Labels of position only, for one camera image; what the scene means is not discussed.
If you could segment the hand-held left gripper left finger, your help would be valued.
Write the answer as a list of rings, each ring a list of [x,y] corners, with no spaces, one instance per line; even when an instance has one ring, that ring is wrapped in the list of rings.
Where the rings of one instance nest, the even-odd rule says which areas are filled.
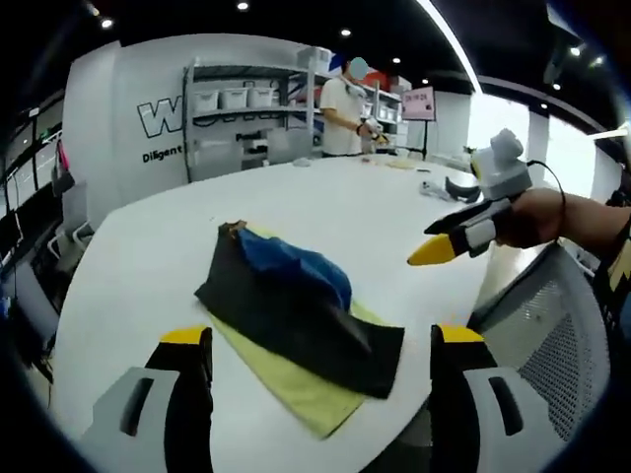
[[[211,472],[212,329],[168,333],[95,402],[81,449],[99,472]]]

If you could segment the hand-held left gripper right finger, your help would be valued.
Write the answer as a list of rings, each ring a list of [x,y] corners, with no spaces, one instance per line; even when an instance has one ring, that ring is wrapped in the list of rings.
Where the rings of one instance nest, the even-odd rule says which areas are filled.
[[[465,326],[431,328],[432,472],[540,472],[560,452],[548,404]]]

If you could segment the person's right hand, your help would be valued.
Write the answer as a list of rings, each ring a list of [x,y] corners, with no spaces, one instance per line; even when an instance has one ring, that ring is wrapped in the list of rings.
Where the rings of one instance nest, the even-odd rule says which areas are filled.
[[[564,193],[547,188],[529,189],[500,218],[495,240],[521,249],[549,243],[562,234],[565,210]]]

